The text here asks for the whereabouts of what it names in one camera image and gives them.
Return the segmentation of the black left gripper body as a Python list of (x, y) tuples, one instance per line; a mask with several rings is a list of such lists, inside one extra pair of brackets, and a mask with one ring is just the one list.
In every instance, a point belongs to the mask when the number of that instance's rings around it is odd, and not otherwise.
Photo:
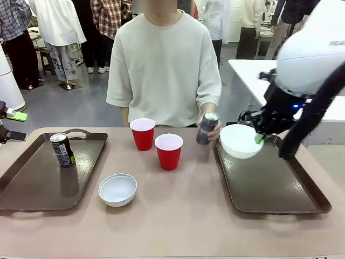
[[(7, 118), (7, 107), (6, 103), (3, 101), (0, 101), (0, 118), (6, 119)], [(7, 136), (8, 130), (2, 125), (1, 122), (1, 129), (0, 129), (0, 143), (6, 143), (8, 141)]]

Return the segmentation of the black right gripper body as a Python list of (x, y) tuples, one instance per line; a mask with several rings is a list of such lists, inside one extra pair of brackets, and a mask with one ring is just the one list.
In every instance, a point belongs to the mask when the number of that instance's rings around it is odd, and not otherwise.
[(304, 94), (296, 96), (282, 90), (274, 79), (270, 82), (264, 98), (266, 104), (262, 108), (261, 121), (265, 125), (294, 124), (294, 115), (307, 100)]

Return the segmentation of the person's left hand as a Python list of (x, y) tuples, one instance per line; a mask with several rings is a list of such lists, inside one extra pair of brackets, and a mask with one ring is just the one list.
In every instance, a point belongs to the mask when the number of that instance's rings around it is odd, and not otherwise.
[(201, 145), (207, 145), (210, 142), (216, 140), (219, 137), (221, 125), (222, 122), (218, 120), (217, 123), (213, 125), (213, 128), (205, 128), (202, 119), (200, 119), (196, 123), (196, 126), (198, 128), (196, 137), (197, 142)]

